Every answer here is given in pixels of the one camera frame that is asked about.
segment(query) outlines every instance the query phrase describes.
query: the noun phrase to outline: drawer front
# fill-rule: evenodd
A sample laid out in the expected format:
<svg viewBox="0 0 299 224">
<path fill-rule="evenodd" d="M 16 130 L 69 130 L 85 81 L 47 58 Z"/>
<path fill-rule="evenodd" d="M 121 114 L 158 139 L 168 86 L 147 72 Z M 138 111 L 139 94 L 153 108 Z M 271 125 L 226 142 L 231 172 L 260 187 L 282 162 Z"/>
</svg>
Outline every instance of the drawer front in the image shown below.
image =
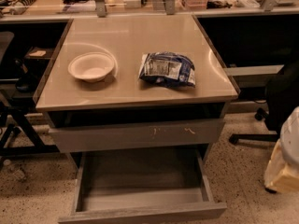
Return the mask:
<svg viewBox="0 0 299 224">
<path fill-rule="evenodd" d="M 164 223 L 216 218 L 199 152 L 153 147 L 84 153 L 74 210 L 59 223 Z"/>
<path fill-rule="evenodd" d="M 222 119 L 135 123 L 50 129 L 61 152 L 215 143 Z"/>
</svg>

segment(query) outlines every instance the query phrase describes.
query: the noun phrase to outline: snack bag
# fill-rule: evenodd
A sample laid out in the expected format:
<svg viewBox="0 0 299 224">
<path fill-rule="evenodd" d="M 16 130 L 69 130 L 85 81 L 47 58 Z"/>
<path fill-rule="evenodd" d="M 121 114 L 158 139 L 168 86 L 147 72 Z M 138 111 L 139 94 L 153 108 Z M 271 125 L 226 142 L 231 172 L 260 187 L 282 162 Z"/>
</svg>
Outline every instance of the snack bag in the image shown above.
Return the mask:
<svg viewBox="0 0 299 224">
<path fill-rule="evenodd" d="M 173 52 L 148 53 L 142 56 L 139 78 L 167 88 L 195 87 L 194 64 Z"/>
</svg>

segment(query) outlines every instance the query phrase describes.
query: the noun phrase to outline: office chair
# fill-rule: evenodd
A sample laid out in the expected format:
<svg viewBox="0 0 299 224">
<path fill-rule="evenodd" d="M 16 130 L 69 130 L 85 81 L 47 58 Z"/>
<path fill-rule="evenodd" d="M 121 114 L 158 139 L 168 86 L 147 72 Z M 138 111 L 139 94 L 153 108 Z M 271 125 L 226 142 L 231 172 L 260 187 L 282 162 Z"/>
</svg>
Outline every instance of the office chair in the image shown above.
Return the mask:
<svg viewBox="0 0 299 224">
<path fill-rule="evenodd" d="M 276 142 L 284 121 L 299 106 L 299 59 L 285 64 L 265 87 L 268 113 L 258 109 L 255 118 L 262 120 L 269 131 L 275 134 L 237 134 L 229 138 L 236 145 L 239 139 Z"/>
</svg>

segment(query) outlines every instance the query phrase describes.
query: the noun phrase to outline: chair wheel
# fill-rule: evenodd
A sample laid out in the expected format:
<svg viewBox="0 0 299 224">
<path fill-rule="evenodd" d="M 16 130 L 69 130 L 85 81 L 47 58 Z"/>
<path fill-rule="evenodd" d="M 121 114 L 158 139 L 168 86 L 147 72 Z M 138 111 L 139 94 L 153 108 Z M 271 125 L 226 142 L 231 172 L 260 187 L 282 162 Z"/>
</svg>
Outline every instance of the chair wheel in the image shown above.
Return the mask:
<svg viewBox="0 0 299 224">
<path fill-rule="evenodd" d="M 255 116 L 254 116 L 254 118 L 255 118 L 256 120 L 258 120 L 258 121 L 261 121 L 261 120 L 263 119 L 263 116 L 260 115 L 259 113 L 256 113 Z"/>
<path fill-rule="evenodd" d="M 18 127 L 14 127 L 12 132 L 14 135 L 18 135 L 21 132 L 21 130 Z"/>
<path fill-rule="evenodd" d="M 277 192 L 275 190 L 269 189 L 269 188 L 264 188 L 267 192 L 271 194 L 276 194 Z"/>
<path fill-rule="evenodd" d="M 229 138 L 230 143 L 233 145 L 236 145 L 238 140 L 239 138 L 235 134 L 232 134 L 231 137 Z"/>
</svg>

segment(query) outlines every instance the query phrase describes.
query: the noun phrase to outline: terrazzo floor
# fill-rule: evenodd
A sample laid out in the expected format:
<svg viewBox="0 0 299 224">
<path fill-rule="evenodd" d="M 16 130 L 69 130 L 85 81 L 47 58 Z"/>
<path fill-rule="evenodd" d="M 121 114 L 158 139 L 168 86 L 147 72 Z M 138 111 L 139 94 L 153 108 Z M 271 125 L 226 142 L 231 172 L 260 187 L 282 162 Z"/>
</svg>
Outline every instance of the terrazzo floor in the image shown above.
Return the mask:
<svg viewBox="0 0 299 224">
<path fill-rule="evenodd" d="M 233 146 L 228 142 L 231 133 L 268 133 L 263 122 L 255 120 L 253 115 L 228 114 L 225 117 L 220 140 L 211 149 L 205 164 L 214 199 L 226 202 L 227 210 L 217 219 L 184 224 L 299 223 L 299 193 L 271 194 L 263 187 L 263 174 L 274 144 L 239 141 Z M 43 119 L 39 116 L 29 119 L 45 143 L 52 144 Z M 22 133 L 10 143 L 12 146 L 29 144 Z M 1 224 L 53 224 L 58 217 L 70 215 L 76 173 L 64 154 L 11 159 L 21 164 L 27 181 L 15 181 L 5 169 L 1 170 Z"/>
</svg>

